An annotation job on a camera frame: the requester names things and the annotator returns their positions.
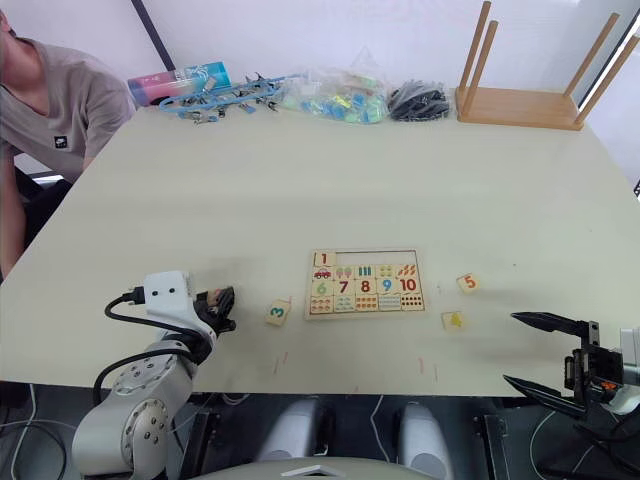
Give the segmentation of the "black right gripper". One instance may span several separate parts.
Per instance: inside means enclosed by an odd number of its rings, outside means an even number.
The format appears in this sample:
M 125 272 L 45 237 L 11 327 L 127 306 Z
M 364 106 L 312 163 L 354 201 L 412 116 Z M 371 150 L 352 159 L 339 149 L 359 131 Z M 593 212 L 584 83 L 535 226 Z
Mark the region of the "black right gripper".
M 565 358 L 564 386 L 573 391 L 576 401 L 550 387 L 504 375 L 503 379 L 525 397 L 563 415 L 583 419 L 586 406 L 577 401 L 611 401 L 622 388 L 622 355 L 600 345 L 597 322 L 576 321 L 548 312 L 514 312 L 511 317 L 539 330 L 559 331 L 581 340 L 581 346 Z

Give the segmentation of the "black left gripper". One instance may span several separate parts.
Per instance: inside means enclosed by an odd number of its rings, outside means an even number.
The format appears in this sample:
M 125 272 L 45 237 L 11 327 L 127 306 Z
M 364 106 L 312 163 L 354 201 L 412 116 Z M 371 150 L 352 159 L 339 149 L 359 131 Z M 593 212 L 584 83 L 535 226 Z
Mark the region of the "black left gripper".
M 236 322 L 228 319 L 235 303 L 234 288 L 204 291 L 196 294 L 194 309 L 198 318 L 206 323 L 217 335 L 232 332 Z

